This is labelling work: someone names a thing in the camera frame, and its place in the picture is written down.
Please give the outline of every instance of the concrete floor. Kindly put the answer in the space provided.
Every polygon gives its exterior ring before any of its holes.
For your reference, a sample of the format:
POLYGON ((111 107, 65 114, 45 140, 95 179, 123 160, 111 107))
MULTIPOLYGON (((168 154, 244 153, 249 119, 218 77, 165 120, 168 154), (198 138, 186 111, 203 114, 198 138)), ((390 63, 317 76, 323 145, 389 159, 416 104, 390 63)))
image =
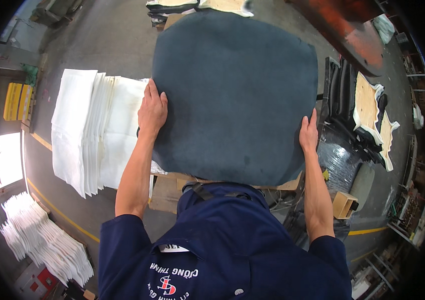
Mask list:
MULTIPOLYGON (((63 28, 48 31, 42 47, 48 54, 43 80, 38 86, 37 104, 33 115, 34 130, 48 143, 51 142, 51 118, 59 92, 60 80, 65 68, 94 69, 108 75, 128 78, 148 78, 151 76, 153 54, 158 32, 151 28, 147 16, 148 9, 143 0, 85 0, 74 20, 63 28)), ((283 0, 261 0, 254 3, 254 19, 278 26, 316 47, 318 59, 318 93, 323 92, 324 59, 327 56, 339 59, 339 54, 312 25, 291 5, 283 0)), ((390 152, 394 171, 385 172, 376 165, 373 192, 365 207, 354 217, 352 231, 367 230, 384 226, 383 214, 391 190, 397 190, 402 179, 409 137, 413 132, 411 102, 408 80, 402 66, 401 53, 395 39, 386 46, 384 62, 386 75, 371 79, 381 83, 389 95, 386 111, 392 121, 401 127, 394 133, 390 152)), ((94 197, 83 199, 67 183, 54 176, 52 153, 32 136, 27 135, 26 174, 34 193, 39 191, 59 211, 92 236, 99 237, 101 223, 114 217, 116 191, 105 188, 94 197)), ((94 238, 61 217, 53 214, 57 222, 72 235, 89 245, 89 251, 97 270, 98 243, 94 238)), ((144 226, 151 241, 157 240, 169 230, 176 215, 147 209, 144 226)), ((346 241, 348 260, 354 260, 374 249, 382 249, 389 241, 388 230, 349 236, 346 241)), ((357 265, 354 261, 350 269, 357 265)), ((97 278, 94 276, 86 288, 97 293, 97 278)))

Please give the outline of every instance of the green cloth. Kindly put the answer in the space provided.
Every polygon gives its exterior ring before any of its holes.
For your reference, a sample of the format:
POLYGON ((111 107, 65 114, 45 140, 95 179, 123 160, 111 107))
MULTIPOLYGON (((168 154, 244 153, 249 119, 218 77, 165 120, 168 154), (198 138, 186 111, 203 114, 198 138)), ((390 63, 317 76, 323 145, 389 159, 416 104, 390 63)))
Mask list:
POLYGON ((30 85, 31 87, 34 87, 36 85, 36 76, 39 69, 35 66, 27 65, 24 63, 21 63, 21 68, 24 72, 27 73, 26 84, 30 85))

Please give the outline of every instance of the forearm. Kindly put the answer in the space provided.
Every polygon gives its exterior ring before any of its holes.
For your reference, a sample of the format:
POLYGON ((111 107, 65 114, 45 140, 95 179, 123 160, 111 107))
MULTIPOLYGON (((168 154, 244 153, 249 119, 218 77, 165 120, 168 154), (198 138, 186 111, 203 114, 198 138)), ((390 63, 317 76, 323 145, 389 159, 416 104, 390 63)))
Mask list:
POLYGON ((130 214, 143 218, 149 200, 151 157, 155 140, 155 136, 139 134, 117 189, 116 217, 130 214))
POLYGON ((333 231, 333 203, 329 196, 318 155, 314 151, 304 153, 305 157, 305 199, 304 216, 310 243, 318 237, 333 231))

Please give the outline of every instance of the gray upholstered seat cushion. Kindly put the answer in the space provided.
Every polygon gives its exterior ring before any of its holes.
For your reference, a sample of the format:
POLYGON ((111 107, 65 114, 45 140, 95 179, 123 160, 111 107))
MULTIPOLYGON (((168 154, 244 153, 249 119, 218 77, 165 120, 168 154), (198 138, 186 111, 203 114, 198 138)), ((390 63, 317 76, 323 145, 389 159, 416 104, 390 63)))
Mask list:
POLYGON ((196 177, 280 185, 304 166, 316 51, 294 35, 233 13, 187 15, 162 32, 152 77, 169 100, 153 159, 196 177))

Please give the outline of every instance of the worker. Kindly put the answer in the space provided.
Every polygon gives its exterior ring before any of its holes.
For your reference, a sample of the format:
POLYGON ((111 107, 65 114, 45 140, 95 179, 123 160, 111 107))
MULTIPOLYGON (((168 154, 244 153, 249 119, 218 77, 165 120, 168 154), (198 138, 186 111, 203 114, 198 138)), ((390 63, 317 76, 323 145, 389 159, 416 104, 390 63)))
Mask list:
POLYGON ((117 189, 115 218, 101 225, 100 299, 351 299, 346 250, 335 238, 316 153, 315 110, 299 132, 308 251, 294 244, 259 190, 228 182, 189 185, 175 225, 151 243, 143 216, 153 146, 168 116, 167 96, 152 79, 137 116, 140 131, 117 189))

